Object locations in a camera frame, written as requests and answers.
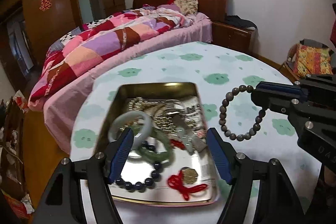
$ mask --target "gray beaded bracelet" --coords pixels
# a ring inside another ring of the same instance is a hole
[[[255,124],[252,128],[250,128],[249,132],[246,134],[240,134],[236,136],[235,133],[232,133],[229,129],[226,127],[226,107],[229,105],[229,102],[231,102],[234,98],[234,96],[237,96],[239,92],[245,92],[251,93],[254,90],[253,86],[248,85],[240,85],[239,88],[233,88],[231,92],[228,92],[225,96],[225,99],[222,101],[222,105],[219,108],[220,115],[219,115],[219,124],[221,125],[221,130],[224,132],[224,135],[226,137],[229,137],[231,140],[237,139],[238,141],[243,140],[249,140],[252,136],[256,135],[257,131],[260,130],[260,123],[263,120],[263,117],[266,115],[267,109],[261,109],[258,113],[258,115],[255,118]]]

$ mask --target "pillow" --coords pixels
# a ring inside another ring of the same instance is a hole
[[[331,75],[329,48],[314,48],[297,45],[294,73],[299,77],[306,74]]]
[[[174,4],[180,8],[181,13],[185,16],[197,14],[198,0],[175,0]]]

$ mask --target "red string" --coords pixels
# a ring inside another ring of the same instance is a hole
[[[172,146],[176,146],[176,147],[180,148],[181,150],[184,150],[184,149],[185,149],[184,144],[181,143],[181,142],[179,142],[179,141],[176,141],[176,140],[171,139],[171,140],[170,140],[170,144],[171,144]]]
[[[189,200],[189,193],[197,193],[197,192],[205,190],[208,187],[208,185],[205,183],[196,185],[193,187],[189,187],[189,188],[184,187],[183,186],[183,173],[181,170],[178,173],[178,175],[171,175],[168,178],[167,183],[170,188],[178,190],[182,194],[184,200],[186,201]]]

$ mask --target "wooden floor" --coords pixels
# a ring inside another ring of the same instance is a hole
[[[27,191],[36,208],[56,166],[68,155],[45,127],[43,112],[25,114],[22,145]]]

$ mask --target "jade bangle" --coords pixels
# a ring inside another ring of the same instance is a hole
[[[140,127],[131,126],[133,133],[137,134],[140,130]],[[156,153],[154,151],[143,148],[142,146],[138,147],[138,153],[140,156],[147,162],[153,163],[154,161],[163,162],[164,160],[168,160],[172,156],[173,148],[171,147],[170,140],[168,137],[162,133],[160,130],[156,128],[152,129],[151,137],[162,142],[166,151]]]
[[[141,117],[143,119],[143,126],[141,127],[141,130],[136,135],[134,135],[134,140],[133,140],[133,145],[132,145],[131,150],[138,149],[138,147],[141,146],[142,142],[150,136],[151,131],[152,131],[152,120],[148,116],[148,114],[146,114],[143,111],[133,110],[133,111],[129,111],[124,114],[121,114],[119,117],[117,117],[113,121],[109,129],[109,132],[108,132],[109,142],[113,142],[117,139],[116,134],[118,133],[119,128],[124,126],[126,122],[132,121],[138,117]]]

